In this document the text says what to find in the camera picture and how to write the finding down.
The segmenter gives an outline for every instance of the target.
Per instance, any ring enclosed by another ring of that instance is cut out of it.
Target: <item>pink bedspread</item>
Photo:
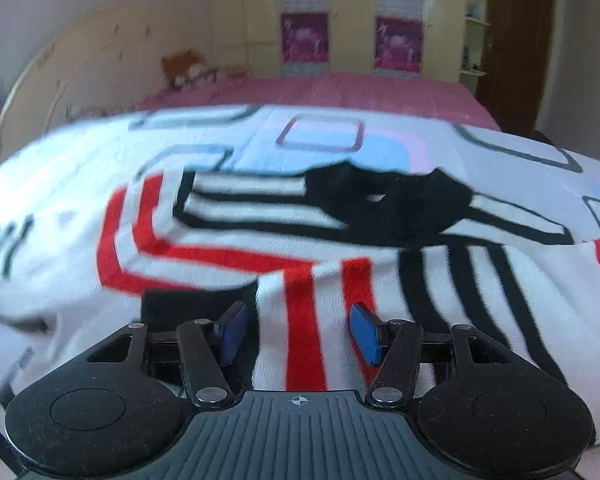
[[[182,90],[165,90],[145,99],[140,108],[156,110],[246,103],[356,108],[500,130],[488,111],[460,83],[371,75],[225,79]]]

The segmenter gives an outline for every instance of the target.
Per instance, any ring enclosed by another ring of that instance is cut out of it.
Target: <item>door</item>
[[[476,98],[504,132],[530,136],[544,91],[554,0],[488,0]]]

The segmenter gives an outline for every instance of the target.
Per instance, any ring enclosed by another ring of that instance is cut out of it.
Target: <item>white shelf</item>
[[[471,16],[464,17],[468,22],[476,23],[477,25],[482,25],[483,27],[489,27],[491,23],[485,22],[484,20],[479,20],[478,18],[472,18]]]
[[[486,72],[482,70],[465,70],[464,68],[460,71],[463,75],[473,75],[475,77],[482,77],[483,75],[487,75]]]

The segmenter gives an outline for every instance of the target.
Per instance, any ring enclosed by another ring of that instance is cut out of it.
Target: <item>purple poster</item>
[[[283,14],[282,51],[285,62],[328,62],[328,15]]]
[[[378,18],[376,68],[419,72],[422,22]]]

